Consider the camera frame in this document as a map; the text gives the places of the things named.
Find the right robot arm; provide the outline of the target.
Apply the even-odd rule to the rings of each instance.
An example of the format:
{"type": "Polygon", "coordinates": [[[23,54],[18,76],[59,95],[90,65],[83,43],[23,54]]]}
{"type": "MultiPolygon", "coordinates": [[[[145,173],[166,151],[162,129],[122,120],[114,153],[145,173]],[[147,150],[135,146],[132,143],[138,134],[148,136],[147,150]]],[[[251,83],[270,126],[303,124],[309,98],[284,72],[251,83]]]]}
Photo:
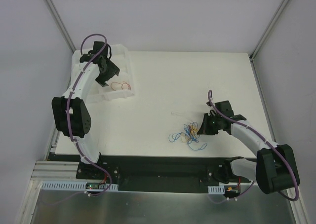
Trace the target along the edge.
{"type": "Polygon", "coordinates": [[[255,161],[241,156],[225,159],[215,172],[218,181],[227,184],[244,177],[256,182],[265,194],[293,188],[293,200],[297,200],[300,178],[293,149],[266,139],[243,115],[234,113],[229,101],[207,105],[211,110],[204,114],[198,135],[213,136],[222,130],[241,141],[256,157],[255,161]]]}

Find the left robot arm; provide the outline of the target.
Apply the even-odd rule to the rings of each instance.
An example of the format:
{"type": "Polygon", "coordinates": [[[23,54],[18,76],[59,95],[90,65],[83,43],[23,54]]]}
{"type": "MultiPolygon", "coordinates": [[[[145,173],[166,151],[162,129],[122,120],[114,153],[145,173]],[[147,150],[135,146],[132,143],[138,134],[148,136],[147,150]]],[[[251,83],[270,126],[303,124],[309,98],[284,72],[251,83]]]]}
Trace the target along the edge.
{"type": "Polygon", "coordinates": [[[92,118],[85,102],[94,83],[106,87],[111,78],[119,75],[120,69],[111,61],[111,56],[111,47],[102,41],[95,41],[86,53],[74,54],[71,84],[51,103],[56,129],[75,145],[81,162],[90,164],[87,173],[93,179],[101,178],[105,168],[98,163],[100,153],[90,134],[92,118]]]}

